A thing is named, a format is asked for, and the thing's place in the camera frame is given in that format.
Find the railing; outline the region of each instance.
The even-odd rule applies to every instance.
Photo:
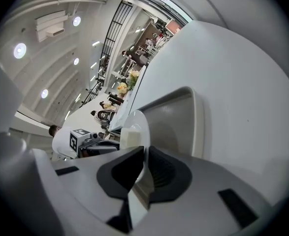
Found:
[[[105,80],[108,62],[111,56],[112,49],[117,40],[121,26],[125,22],[126,17],[131,11],[131,8],[132,8],[132,5],[121,1],[110,23],[107,36],[105,38],[104,46],[103,46],[103,49],[101,51],[101,55],[99,58],[100,62],[99,62],[99,73],[98,73],[97,83],[100,84],[101,86],[104,86],[104,80]]]
[[[92,88],[92,90],[89,91],[89,94],[86,96],[85,100],[83,101],[83,103],[80,107],[82,107],[86,103],[90,102],[91,100],[94,100],[98,96],[98,93],[101,90],[101,88],[102,88],[102,86],[100,84],[98,84],[98,83],[95,84],[95,86]]]

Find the flower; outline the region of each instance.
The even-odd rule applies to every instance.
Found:
[[[139,77],[140,73],[139,71],[132,71],[130,75],[136,78],[136,77]]]
[[[124,88],[127,88],[128,86],[126,85],[126,83],[124,83],[124,82],[121,82],[119,87],[124,87]]]
[[[117,87],[118,93],[126,93],[128,91],[128,87],[126,83],[121,82],[120,85]]]

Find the white wall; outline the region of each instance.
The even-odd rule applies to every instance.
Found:
[[[264,51],[225,28],[186,25],[152,60],[133,110],[182,86],[204,102],[204,158],[275,204],[289,193],[289,79]]]
[[[95,121],[94,116],[91,115],[91,111],[101,110],[100,102],[107,100],[108,94],[102,93],[99,94],[94,100],[85,104],[83,107],[76,110],[74,113],[71,113],[66,120],[64,121],[64,126],[69,126],[73,129],[82,128],[90,132],[103,132],[100,128],[100,124]]]

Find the black rectangle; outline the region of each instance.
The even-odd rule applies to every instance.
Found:
[[[71,172],[75,172],[75,171],[78,171],[78,170],[79,170],[79,168],[77,168],[75,166],[70,166],[70,167],[67,167],[67,168],[56,170],[56,173],[57,173],[58,176],[61,176],[61,175],[65,175],[65,174],[68,174],[68,173],[71,173]]]
[[[249,206],[232,189],[218,191],[218,194],[242,228],[258,219]]]

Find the person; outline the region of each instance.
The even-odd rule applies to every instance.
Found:
[[[100,106],[103,108],[103,109],[109,109],[109,110],[115,110],[116,108],[114,106],[112,106],[111,104],[109,103],[104,103],[103,101],[101,101],[100,103]]]
[[[128,86],[128,83],[127,83],[127,79],[126,79],[126,78],[121,79],[121,82],[122,82],[122,83],[125,83],[125,84]]]
[[[142,63],[142,61],[140,60],[140,57],[136,54],[134,54],[131,51],[122,51],[122,55],[127,55],[127,57],[129,59],[132,59],[133,61],[135,61],[135,63],[137,63],[137,65],[143,67],[145,64]]]
[[[111,95],[118,97],[118,95],[116,95],[116,94],[113,94],[112,92],[108,92],[108,94],[109,94],[109,96],[108,96],[108,97],[111,97]]]
[[[152,39],[148,39],[148,38],[145,39],[145,44],[146,45],[150,45],[150,46],[154,46],[153,40]]]
[[[100,110],[100,111],[91,111],[91,115],[94,116],[94,119],[100,124],[108,124],[109,120],[104,118],[103,115],[108,115],[109,113],[114,112],[114,110]]]
[[[49,135],[53,137],[52,150],[62,156],[76,158],[76,152],[70,147],[70,131],[71,128],[64,126],[58,128],[56,125],[51,125],[49,128]]]

